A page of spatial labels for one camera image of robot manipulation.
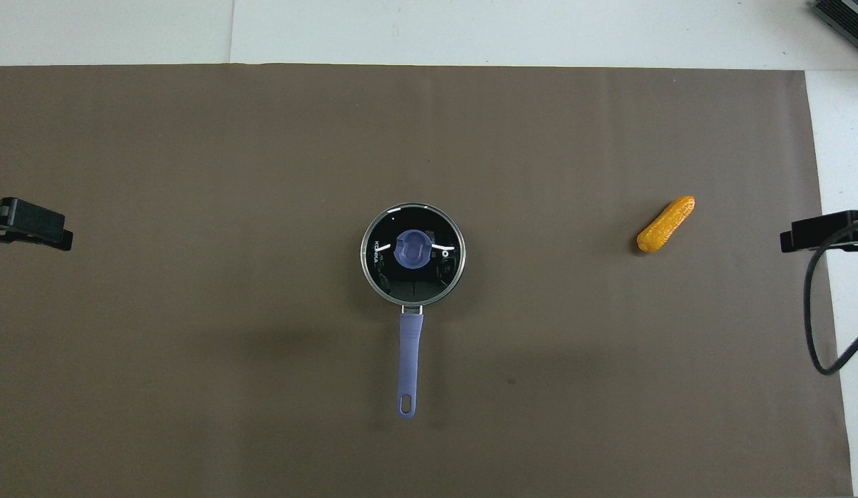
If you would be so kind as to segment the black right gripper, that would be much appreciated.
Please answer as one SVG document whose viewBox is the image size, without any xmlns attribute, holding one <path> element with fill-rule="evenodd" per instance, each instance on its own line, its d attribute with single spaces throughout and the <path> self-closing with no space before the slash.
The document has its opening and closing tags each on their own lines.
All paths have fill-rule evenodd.
<svg viewBox="0 0 858 498">
<path fill-rule="evenodd" d="M 858 210 L 831 212 L 831 214 L 793 221 L 792 231 L 780 233 L 781 252 L 816 251 L 828 237 L 856 223 L 858 223 Z M 858 252 L 858 229 L 853 229 L 834 241 L 830 249 Z"/>
</svg>

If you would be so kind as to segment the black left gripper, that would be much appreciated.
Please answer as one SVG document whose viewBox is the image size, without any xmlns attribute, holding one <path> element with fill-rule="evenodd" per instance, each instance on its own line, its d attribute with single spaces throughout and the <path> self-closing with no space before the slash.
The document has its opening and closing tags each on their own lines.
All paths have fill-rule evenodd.
<svg viewBox="0 0 858 498">
<path fill-rule="evenodd" d="M 65 216 L 59 212 L 15 196 L 0 199 L 0 243 L 21 241 L 68 252 L 74 233 L 65 231 L 64 224 Z"/>
</svg>

